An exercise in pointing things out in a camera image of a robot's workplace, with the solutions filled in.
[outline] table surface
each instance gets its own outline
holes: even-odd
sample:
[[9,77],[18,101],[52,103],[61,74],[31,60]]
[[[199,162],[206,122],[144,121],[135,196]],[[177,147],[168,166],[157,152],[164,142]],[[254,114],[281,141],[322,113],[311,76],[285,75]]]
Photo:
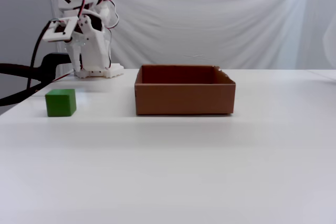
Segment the table surface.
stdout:
[[[4,113],[0,223],[336,223],[336,71],[224,71],[231,116],[137,117],[137,70]],[[72,117],[47,117],[58,88]]]

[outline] green cube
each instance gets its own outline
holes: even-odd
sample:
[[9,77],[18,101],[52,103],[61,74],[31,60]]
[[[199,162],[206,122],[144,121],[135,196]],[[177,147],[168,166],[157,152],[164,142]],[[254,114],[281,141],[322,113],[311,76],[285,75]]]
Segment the green cube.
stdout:
[[48,116],[72,116],[76,111],[74,89],[53,89],[46,94]]

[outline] black chair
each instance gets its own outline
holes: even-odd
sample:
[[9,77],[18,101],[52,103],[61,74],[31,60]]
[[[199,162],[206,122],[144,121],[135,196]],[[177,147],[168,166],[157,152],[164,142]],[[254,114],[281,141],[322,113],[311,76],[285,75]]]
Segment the black chair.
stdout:
[[51,53],[44,56],[41,66],[31,68],[29,66],[0,63],[0,73],[10,74],[38,80],[41,83],[27,88],[16,94],[0,99],[0,106],[7,106],[22,102],[40,89],[52,83],[56,77],[56,67],[60,64],[71,63],[68,54]]

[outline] brown box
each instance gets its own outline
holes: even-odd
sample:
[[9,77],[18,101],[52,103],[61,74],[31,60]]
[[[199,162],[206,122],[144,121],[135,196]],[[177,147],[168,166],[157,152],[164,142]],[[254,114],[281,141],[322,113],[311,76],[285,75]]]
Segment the brown box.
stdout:
[[137,115],[230,114],[235,90],[219,67],[143,65],[135,81]]

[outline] humanoid robot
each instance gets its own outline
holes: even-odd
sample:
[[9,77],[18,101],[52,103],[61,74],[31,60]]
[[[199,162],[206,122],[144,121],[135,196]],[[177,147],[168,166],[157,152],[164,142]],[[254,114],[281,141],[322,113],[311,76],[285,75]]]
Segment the humanoid robot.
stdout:
[[[75,75],[79,78],[111,78],[123,74],[123,66],[111,63],[112,33],[119,21],[112,0],[58,0],[63,18],[51,21],[44,41],[64,41]],[[113,17],[118,20],[110,24]]]

